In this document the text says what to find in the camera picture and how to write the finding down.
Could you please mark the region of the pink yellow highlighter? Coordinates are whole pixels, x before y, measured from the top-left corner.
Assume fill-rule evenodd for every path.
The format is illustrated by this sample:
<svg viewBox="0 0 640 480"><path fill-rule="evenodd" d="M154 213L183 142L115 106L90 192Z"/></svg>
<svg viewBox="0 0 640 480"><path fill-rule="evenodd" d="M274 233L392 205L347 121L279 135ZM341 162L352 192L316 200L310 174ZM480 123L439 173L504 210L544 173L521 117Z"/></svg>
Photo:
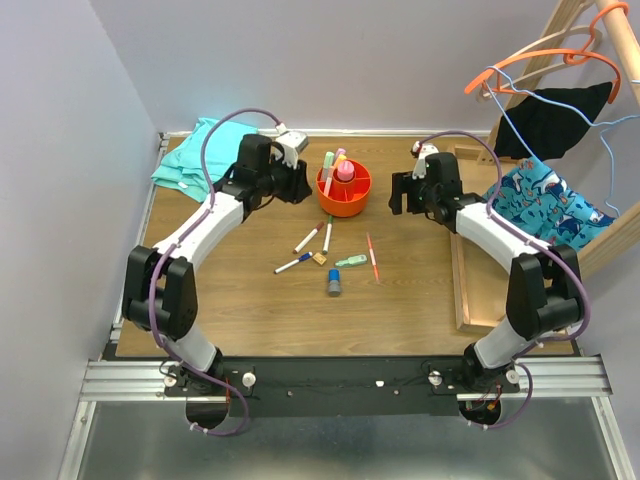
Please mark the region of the pink yellow highlighter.
<svg viewBox="0 0 640 480"><path fill-rule="evenodd" d="M335 170L341 174L347 174L351 171L351 167L349 166L345 155L341 155L335 162Z"/></svg>

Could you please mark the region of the pink cap white marker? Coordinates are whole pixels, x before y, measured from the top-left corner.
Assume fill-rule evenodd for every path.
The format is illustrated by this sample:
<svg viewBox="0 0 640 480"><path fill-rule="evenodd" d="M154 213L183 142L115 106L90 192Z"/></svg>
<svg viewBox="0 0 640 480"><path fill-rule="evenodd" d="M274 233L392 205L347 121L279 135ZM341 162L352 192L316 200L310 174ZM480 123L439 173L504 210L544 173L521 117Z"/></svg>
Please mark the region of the pink cap white marker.
<svg viewBox="0 0 640 480"><path fill-rule="evenodd" d="M323 193L326 197L329 197L330 194L330 190L331 190L331 185L332 185L332 181L333 181L333 172L334 172L334 168L331 167L329 168L328 172L327 172L327 177L325 180L325 186L324 186L324 190Z"/></svg>

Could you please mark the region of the pink glue bottle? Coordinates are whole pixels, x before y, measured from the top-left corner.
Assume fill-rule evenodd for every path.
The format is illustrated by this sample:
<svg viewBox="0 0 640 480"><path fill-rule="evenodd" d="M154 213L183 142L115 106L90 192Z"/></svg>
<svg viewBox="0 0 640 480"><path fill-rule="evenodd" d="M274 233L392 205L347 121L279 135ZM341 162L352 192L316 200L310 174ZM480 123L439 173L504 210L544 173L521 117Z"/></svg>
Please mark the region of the pink glue bottle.
<svg viewBox="0 0 640 480"><path fill-rule="evenodd" d="M349 160L343 160L336 165L335 178L340 182L350 182L355 177L354 164Z"/></svg>

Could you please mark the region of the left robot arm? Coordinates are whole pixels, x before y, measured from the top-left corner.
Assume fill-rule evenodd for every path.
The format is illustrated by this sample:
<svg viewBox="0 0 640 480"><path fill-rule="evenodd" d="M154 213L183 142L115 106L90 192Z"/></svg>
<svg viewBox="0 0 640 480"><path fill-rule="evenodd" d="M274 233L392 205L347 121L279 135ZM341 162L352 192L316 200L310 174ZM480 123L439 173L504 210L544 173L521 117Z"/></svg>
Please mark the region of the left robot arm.
<svg viewBox="0 0 640 480"><path fill-rule="evenodd" d="M121 312L124 319L153 334L164 350L190 366L187 382L201 395L222 380L222 353L196 324L195 274L217 244L240 226L263 198L298 204L312 193L300 154L306 134L287 131L271 139L245 135L236 161L214 191L172 235L129 254Z"/></svg>

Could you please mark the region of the green highlighter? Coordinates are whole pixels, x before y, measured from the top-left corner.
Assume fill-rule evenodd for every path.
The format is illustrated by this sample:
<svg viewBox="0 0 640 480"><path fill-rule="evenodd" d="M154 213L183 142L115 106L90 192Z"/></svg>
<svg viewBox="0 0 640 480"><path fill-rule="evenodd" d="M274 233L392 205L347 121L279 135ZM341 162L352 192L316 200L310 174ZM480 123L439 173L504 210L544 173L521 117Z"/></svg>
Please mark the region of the green highlighter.
<svg viewBox="0 0 640 480"><path fill-rule="evenodd" d="M333 152L327 152L324 157L323 166L320 175L320 181L326 182L332 175L332 168L335 160L335 154Z"/></svg>

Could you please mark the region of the orange round organizer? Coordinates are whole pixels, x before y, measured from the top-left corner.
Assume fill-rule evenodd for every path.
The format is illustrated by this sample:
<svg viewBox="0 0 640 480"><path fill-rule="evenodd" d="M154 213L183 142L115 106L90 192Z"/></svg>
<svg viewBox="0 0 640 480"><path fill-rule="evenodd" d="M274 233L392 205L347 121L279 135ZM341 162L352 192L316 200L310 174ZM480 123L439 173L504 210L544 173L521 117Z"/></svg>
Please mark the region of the orange round organizer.
<svg viewBox="0 0 640 480"><path fill-rule="evenodd" d="M328 194L324 193L326 181L322 178L323 169L317 171L315 187L320 207L329 215L338 218L350 218L359 215L367 206L372 189L372 176L361 163L351 160L354 175L348 181L340 181L336 175Z"/></svg>

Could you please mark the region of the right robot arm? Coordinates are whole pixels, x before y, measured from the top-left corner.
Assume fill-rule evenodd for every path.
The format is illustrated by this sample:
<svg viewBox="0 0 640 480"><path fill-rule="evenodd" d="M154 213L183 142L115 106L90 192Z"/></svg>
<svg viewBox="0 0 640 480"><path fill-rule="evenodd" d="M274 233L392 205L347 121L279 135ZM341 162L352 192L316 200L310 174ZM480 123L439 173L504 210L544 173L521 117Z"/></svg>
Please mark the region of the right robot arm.
<svg viewBox="0 0 640 480"><path fill-rule="evenodd" d="M423 214L480 247L509 275L505 315L464 351L462 385L485 390L513 361L586 318L577 253L537 241L463 190L458 161L449 152L419 157L412 171L391 176L391 212Z"/></svg>

